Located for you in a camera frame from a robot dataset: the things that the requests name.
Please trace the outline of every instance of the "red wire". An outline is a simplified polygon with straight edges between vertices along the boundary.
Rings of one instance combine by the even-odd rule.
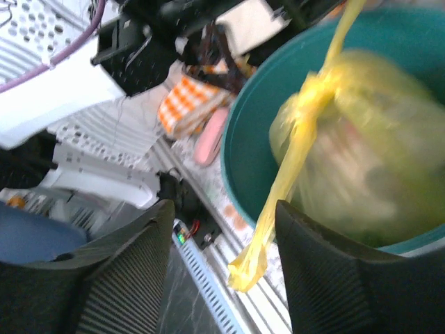
[[[188,231],[186,239],[190,238],[192,235],[195,235],[196,232],[198,231],[198,229],[200,228],[200,226],[201,226],[200,220],[199,219],[195,219],[193,221],[192,228],[190,229],[190,231]]]

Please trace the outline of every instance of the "pink object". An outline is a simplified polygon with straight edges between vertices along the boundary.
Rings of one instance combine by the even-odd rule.
[[[210,165],[220,151],[228,108],[218,108],[208,121],[195,146],[195,161],[202,166]]]

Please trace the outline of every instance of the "wire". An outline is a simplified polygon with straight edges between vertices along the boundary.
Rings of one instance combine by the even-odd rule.
[[[99,26],[102,20],[102,16],[104,16],[105,3],[106,0],[97,0],[95,15],[91,21],[90,26],[88,26],[88,28],[85,29],[85,31],[74,42],[72,42],[63,51],[51,58],[50,63],[52,67],[55,67],[66,58],[71,56],[75,51],[80,49],[88,40],[88,38],[95,32],[96,28]],[[25,73],[24,75],[2,84],[0,86],[0,94],[6,92],[7,90],[13,89],[21,85],[22,83],[27,82],[28,80],[35,78],[36,76],[49,70],[49,68],[50,67],[48,65],[41,64],[33,68],[31,71]]]
[[[116,120],[116,124],[114,126],[114,138],[113,138],[113,144],[111,146],[111,149],[113,150],[118,136],[118,125],[120,124],[120,119],[122,118],[122,115],[124,114],[124,102],[127,99],[127,96],[124,96],[121,100],[116,100],[116,108],[118,109],[118,119]]]
[[[201,221],[199,219],[195,219],[193,221],[192,228],[188,231],[186,235],[186,239],[190,239],[193,235],[196,234],[196,232],[200,229]]]
[[[13,12],[11,10],[11,7],[12,6],[17,7],[17,0],[14,0],[13,2],[1,0],[0,3],[7,4],[7,6],[5,8],[0,8],[0,13],[1,12],[9,12],[9,17],[5,21],[0,23],[0,29],[1,29],[13,19]]]

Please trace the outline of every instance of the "orange checkered cloth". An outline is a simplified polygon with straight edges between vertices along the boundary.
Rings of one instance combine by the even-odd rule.
[[[207,72],[227,72],[222,61],[216,66],[206,66]],[[213,112],[230,101],[231,94],[218,87],[183,76],[161,103],[158,117],[167,134],[183,138],[202,131]]]

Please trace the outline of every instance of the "yellow plastic bag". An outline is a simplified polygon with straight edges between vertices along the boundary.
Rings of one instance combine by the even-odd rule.
[[[229,284],[236,290],[248,291],[265,273],[278,200],[372,246],[408,239],[445,221],[443,107],[385,59],[367,51],[341,52],[365,2],[347,3],[322,69],[308,74],[270,128],[281,165],[251,244],[229,264]],[[431,147],[437,156],[429,159]],[[363,183],[364,172],[373,169],[380,171],[375,176],[380,188],[351,182],[355,176]]]

